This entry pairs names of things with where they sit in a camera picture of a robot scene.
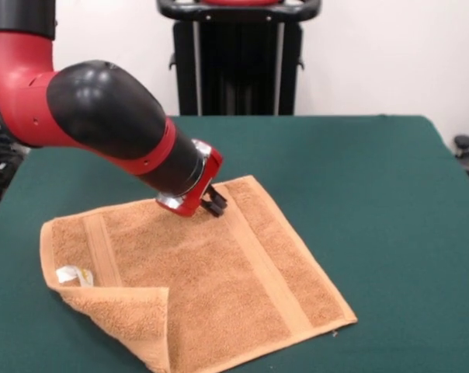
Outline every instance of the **towel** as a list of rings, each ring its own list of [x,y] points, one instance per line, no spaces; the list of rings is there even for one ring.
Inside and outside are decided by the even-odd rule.
[[[155,373],[219,372],[357,321],[253,176],[220,218],[153,199],[43,224],[49,289]]]

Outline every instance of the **towel label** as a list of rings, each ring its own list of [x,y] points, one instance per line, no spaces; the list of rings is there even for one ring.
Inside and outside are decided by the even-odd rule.
[[[67,281],[72,281],[75,278],[79,279],[79,284],[84,288],[93,286],[93,274],[89,270],[81,269],[76,266],[65,266],[56,270],[58,282],[63,284]]]

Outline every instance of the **black stand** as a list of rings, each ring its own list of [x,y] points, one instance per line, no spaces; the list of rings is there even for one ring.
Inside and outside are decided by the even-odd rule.
[[[321,0],[234,7],[158,0],[176,19],[175,65],[181,115],[293,115],[301,63],[300,21]]]

